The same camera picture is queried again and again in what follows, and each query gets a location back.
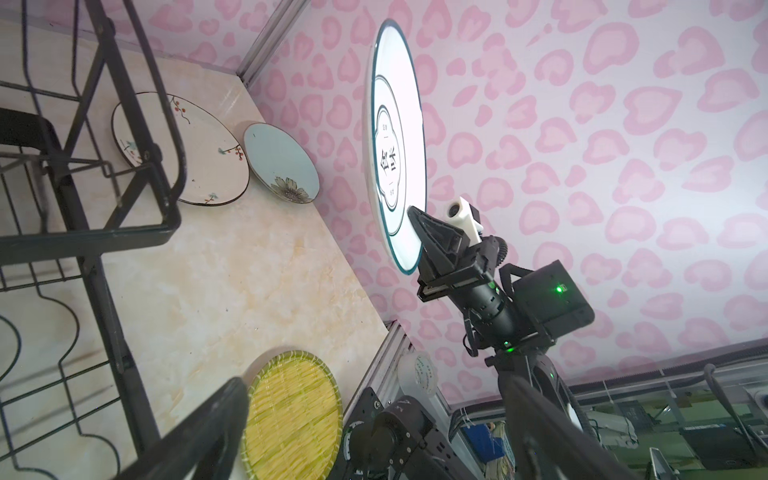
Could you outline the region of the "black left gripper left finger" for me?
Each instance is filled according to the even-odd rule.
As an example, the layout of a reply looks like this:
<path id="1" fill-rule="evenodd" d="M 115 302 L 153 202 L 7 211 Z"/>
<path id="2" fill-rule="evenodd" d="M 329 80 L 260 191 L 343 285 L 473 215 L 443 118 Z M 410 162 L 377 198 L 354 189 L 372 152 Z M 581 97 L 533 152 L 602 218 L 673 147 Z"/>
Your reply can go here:
<path id="1" fill-rule="evenodd" d="M 233 377 L 118 477 L 227 479 L 247 416 L 247 388 Z"/>

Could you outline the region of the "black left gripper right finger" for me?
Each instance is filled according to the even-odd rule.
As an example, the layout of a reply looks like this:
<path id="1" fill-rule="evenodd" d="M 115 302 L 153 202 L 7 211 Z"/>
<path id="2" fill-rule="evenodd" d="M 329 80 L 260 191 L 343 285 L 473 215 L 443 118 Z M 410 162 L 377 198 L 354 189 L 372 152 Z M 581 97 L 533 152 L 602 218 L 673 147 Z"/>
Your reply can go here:
<path id="1" fill-rule="evenodd" d="M 502 378 L 502 401 L 519 479 L 637 477 L 520 377 Z"/>

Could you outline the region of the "white plate floral sprigs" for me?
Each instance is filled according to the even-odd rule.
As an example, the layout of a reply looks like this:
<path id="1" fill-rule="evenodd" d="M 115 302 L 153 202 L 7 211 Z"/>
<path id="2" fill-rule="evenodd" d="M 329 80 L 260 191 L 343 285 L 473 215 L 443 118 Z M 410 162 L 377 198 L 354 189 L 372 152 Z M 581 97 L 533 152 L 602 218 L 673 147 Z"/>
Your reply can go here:
<path id="1" fill-rule="evenodd" d="M 136 95 L 153 141 L 162 153 L 168 181 L 178 178 L 176 149 L 155 91 Z M 235 136 L 200 106 L 169 94 L 167 104 L 184 147 L 187 175 L 179 200 L 198 206 L 221 206 L 239 199 L 249 185 L 245 152 Z"/>

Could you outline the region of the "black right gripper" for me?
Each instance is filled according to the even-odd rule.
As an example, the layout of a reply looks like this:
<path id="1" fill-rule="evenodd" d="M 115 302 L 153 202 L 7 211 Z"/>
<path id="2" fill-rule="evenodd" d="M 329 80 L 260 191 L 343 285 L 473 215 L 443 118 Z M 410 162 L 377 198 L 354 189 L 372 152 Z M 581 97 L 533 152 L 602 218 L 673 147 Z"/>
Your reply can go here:
<path id="1" fill-rule="evenodd" d="M 469 237 L 462 229 L 416 206 L 410 206 L 407 215 L 423 247 L 417 291 L 422 302 L 448 297 L 454 303 L 467 303 L 472 289 L 493 282 L 496 269 L 508 254 L 505 240 L 487 236 L 469 246 Z"/>

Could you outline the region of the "black wire dish rack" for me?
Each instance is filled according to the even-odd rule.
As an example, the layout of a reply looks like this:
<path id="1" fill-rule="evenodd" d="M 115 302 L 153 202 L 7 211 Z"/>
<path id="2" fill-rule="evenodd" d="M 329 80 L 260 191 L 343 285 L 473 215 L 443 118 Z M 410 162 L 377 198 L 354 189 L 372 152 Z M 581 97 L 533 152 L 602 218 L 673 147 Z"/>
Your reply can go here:
<path id="1" fill-rule="evenodd" d="M 187 178 L 185 149 L 174 113 L 167 99 L 157 63 L 131 2 L 125 3 L 131 25 L 147 62 L 160 109 L 169 130 L 178 165 L 175 181 L 167 178 L 166 156 L 154 141 L 137 93 L 129 78 L 116 40 L 116 29 L 99 1 L 81 1 L 77 13 L 87 13 L 97 38 L 97 48 L 84 84 L 75 84 L 68 101 L 76 105 L 68 136 L 60 140 L 53 124 L 40 110 L 1 112 L 1 169 L 20 170 L 29 182 L 40 220 L 35 233 L 17 232 L 1 240 L 3 266 L 34 265 L 42 261 L 77 261 L 83 283 L 104 343 L 106 363 L 118 391 L 128 429 L 140 460 L 163 452 L 160 437 L 140 372 L 124 337 L 106 280 L 102 258 L 107 253 L 155 247 L 167 243 L 179 228 L 178 200 Z M 101 156 L 79 158 L 75 148 L 82 134 L 91 132 L 88 113 L 103 74 L 108 74 L 123 109 L 139 163 L 129 169 L 130 183 L 116 188 L 116 205 L 100 229 L 89 226 L 74 180 L 77 173 L 99 170 L 111 181 L 118 172 Z"/>

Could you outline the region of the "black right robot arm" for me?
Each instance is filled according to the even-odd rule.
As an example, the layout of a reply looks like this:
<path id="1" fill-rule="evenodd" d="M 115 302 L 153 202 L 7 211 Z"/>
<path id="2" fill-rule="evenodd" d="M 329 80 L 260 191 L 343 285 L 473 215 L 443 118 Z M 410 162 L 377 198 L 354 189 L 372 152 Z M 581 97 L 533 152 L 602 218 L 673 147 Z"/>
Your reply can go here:
<path id="1" fill-rule="evenodd" d="M 560 262 L 536 270 L 506 261 L 495 236 L 472 243 L 461 228 L 410 207 L 420 240 L 418 296 L 449 299 L 462 313 L 471 356 L 488 350 L 497 372 L 510 443 L 527 479 L 605 479 L 610 462 L 588 438 L 568 387 L 547 351 L 590 325 L 595 313 Z M 344 432 L 334 479 L 469 479 L 426 409 L 402 396 L 387 407 L 367 405 Z"/>

